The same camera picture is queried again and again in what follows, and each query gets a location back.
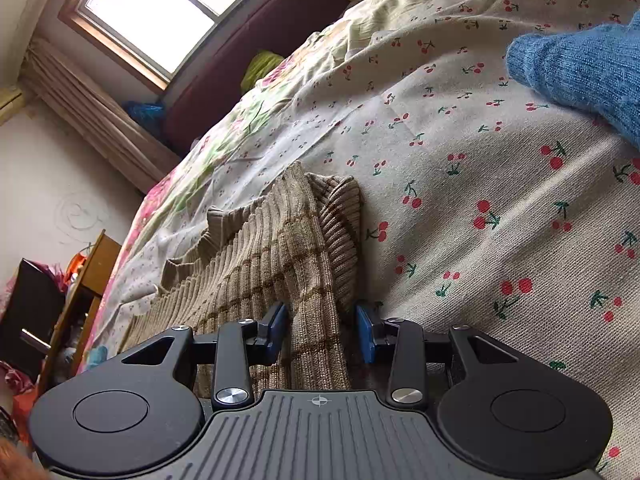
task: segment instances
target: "green cloth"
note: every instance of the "green cloth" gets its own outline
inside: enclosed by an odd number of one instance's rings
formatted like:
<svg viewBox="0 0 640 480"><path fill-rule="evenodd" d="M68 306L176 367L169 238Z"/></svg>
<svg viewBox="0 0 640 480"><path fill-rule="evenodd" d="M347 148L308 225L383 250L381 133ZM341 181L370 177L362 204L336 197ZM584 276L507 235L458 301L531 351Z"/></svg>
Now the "green cloth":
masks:
<svg viewBox="0 0 640 480"><path fill-rule="evenodd" d="M268 50L261 50L254 56L249 63L249 67L244 73L242 82L240 83L240 93L246 94L254 87L258 79L265 77L271 70L276 68L284 58Z"/></svg>

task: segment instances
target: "maroon headboard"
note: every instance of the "maroon headboard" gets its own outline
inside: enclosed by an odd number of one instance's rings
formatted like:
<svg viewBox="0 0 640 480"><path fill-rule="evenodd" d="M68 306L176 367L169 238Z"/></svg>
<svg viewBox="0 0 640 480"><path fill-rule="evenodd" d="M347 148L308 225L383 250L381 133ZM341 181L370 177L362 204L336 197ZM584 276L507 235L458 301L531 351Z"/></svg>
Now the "maroon headboard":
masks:
<svg viewBox="0 0 640 480"><path fill-rule="evenodd" d="M174 105L167 110L164 134L186 154L240 100L240 82L259 50L287 57L312 32L333 23L347 0L269 0L218 49Z"/></svg>

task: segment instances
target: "bed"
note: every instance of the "bed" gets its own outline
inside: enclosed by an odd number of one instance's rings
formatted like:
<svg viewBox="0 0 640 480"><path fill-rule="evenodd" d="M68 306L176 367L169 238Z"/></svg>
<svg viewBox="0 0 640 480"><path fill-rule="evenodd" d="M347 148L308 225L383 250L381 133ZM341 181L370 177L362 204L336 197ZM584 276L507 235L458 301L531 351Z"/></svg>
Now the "bed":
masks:
<svg viewBox="0 0 640 480"><path fill-rule="evenodd" d="M640 155L510 81L523 33L627 23L637 0L365 0L315 33L151 190L88 348L117 353L207 213L299 161L360 186L358 293L382 316L468 322L595 389L605 478L640 475Z"/></svg>

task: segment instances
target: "wooden window frame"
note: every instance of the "wooden window frame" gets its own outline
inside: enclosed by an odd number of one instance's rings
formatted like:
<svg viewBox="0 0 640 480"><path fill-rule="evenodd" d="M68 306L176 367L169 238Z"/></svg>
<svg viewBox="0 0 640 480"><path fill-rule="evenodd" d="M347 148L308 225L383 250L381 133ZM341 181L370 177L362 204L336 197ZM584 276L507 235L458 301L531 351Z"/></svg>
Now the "wooden window frame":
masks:
<svg viewBox="0 0 640 480"><path fill-rule="evenodd" d="M242 0L236 0L220 15L216 14L212 9L209 9L209 7L198 0L188 0L213 21L213 26L201 40L193 46L190 53L185 56L172 74L169 74L164 68L141 53L138 48L128 43L125 38L111 29L111 27L100 20L100 18L95 15L92 16L91 12L87 12L86 14L81 12L79 9L85 1L86 0L65 0L58 13L58 19L88 40L102 53L114 60L150 90L161 94L166 90L172 78L174 78L180 69L188 62L191 54L200 47L211 32L225 20Z"/></svg>

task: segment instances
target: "crosshair symbol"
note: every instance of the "crosshair symbol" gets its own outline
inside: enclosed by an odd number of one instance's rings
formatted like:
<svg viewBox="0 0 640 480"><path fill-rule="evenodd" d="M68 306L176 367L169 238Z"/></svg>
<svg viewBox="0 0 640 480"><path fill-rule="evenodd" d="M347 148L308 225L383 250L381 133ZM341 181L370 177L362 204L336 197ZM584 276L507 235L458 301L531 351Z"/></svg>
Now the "crosshair symbol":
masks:
<svg viewBox="0 0 640 480"><path fill-rule="evenodd" d="M331 402L329 399L327 399L326 397L323 397L322 395L318 395L316 397L314 397L313 399L309 399L309 402L314 403L316 406L323 406L324 404Z"/></svg>

